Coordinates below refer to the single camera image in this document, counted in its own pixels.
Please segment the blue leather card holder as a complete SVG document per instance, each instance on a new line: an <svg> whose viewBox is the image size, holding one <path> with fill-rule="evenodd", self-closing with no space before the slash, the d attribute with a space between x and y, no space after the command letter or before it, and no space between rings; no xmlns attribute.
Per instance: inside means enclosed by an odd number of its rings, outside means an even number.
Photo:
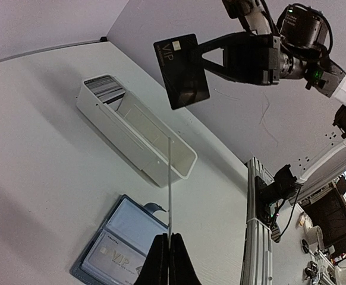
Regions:
<svg viewBox="0 0 346 285"><path fill-rule="evenodd" d="M82 268L83 260L104 230L147 257L155 236L168 231L168 225L154 215L157 211L166 210L154 202L142 205L126 194L120 196L74 262L70 274L83 284L105 284Z"/></svg>

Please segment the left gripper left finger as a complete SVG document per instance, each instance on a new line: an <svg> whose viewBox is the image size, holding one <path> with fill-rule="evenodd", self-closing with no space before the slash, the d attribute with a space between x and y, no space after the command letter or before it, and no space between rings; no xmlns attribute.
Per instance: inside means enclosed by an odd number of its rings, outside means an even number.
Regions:
<svg viewBox="0 0 346 285"><path fill-rule="evenodd" d="M156 235L135 285L167 285L169 244L166 233Z"/></svg>

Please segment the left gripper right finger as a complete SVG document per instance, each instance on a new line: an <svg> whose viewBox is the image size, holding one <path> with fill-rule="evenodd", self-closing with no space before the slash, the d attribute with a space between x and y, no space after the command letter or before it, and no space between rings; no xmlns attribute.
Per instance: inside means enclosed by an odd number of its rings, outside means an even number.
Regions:
<svg viewBox="0 0 346 285"><path fill-rule="evenodd" d="M182 236L174 233L171 236L169 250L169 283L172 285L201 285Z"/></svg>

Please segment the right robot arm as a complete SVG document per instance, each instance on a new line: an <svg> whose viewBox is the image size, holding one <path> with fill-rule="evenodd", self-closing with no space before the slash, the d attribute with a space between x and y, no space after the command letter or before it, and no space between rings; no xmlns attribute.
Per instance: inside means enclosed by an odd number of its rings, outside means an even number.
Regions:
<svg viewBox="0 0 346 285"><path fill-rule="evenodd" d="M297 178L282 170L276 181L279 190L304 184L336 153L346 148L346 72L328 57L300 59L289 51L277 34L232 33L191 48L186 58L200 72L209 71L227 81L254 86L273 86L281 79L307 81L328 98L341 102L333 122L342 131L341 142L324 147L308 161L301 161Z"/></svg>

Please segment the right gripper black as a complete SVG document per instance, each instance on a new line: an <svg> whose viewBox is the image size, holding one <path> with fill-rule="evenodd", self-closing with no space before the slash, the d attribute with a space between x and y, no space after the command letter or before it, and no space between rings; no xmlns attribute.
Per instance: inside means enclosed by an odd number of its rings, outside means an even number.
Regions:
<svg viewBox="0 0 346 285"><path fill-rule="evenodd" d="M280 80L305 77L307 62L289 52L282 52L280 38L271 34L226 34L199 44L195 55L202 56L225 46L228 47L228 69L207 59L202 59L202 65L205 70L227 81L270 86L277 85Z"/></svg>

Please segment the white plastic tray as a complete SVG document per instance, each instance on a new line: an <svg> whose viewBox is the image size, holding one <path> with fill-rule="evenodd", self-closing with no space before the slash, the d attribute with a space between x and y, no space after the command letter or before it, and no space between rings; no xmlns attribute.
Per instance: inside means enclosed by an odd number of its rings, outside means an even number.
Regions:
<svg viewBox="0 0 346 285"><path fill-rule="evenodd" d="M104 104L83 80L76 103L78 110L159 187L167 186L169 181L188 179L197 153L133 92L113 78L126 90L122 99Z"/></svg>

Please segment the stack of cards in tray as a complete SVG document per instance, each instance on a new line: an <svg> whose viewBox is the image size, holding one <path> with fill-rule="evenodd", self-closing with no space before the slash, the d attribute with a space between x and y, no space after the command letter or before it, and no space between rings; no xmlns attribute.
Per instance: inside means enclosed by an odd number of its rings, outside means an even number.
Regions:
<svg viewBox="0 0 346 285"><path fill-rule="evenodd" d="M124 97L126 90L110 75L86 80L84 85L104 104L111 104Z"/></svg>

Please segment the black VIP credit card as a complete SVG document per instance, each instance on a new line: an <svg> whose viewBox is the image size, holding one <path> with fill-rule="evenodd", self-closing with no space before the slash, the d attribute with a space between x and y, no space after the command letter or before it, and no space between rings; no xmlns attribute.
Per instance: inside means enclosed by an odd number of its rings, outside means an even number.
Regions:
<svg viewBox="0 0 346 285"><path fill-rule="evenodd" d="M153 44L172 110L210 98L205 70L191 62L190 52L198 47L195 34L161 40Z"/></svg>

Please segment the white credit card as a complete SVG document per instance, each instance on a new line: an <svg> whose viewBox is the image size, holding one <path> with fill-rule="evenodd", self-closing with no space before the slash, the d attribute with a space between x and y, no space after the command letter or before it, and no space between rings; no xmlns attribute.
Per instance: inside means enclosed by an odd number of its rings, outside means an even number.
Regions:
<svg viewBox="0 0 346 285"><path fill-rule="evenodd" d="M134 284L145 260L144 255L104 230L83 260L82 268L105 284Z"/></svg>

